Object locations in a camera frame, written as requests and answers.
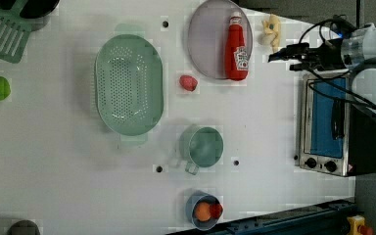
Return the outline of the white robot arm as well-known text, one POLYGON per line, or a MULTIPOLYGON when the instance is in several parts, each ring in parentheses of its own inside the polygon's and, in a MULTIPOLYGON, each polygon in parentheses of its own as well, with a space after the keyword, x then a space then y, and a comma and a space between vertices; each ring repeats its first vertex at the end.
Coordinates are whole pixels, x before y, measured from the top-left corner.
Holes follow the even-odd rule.
POLYGON ((287 45, 268 61, 299 61, 291 71, 342 71, 350 75, 350 90, 376 105, 376 26, 354 29, 313 48, 308 43, 287 45))

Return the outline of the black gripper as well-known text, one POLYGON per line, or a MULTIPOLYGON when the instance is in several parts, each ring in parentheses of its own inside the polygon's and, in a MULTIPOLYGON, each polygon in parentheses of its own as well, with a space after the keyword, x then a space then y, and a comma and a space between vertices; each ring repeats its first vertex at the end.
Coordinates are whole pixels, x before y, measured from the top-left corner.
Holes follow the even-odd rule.
POLYGON ((318 71, 335 71, 343 70, 346 67, 341 57, 340 43, 322 43, 318 48, 290 45, 268 57, 269 62, 301 59, 303 59, 304 63, 290 65, 289 70, 308 71, 312 69, 318 71))

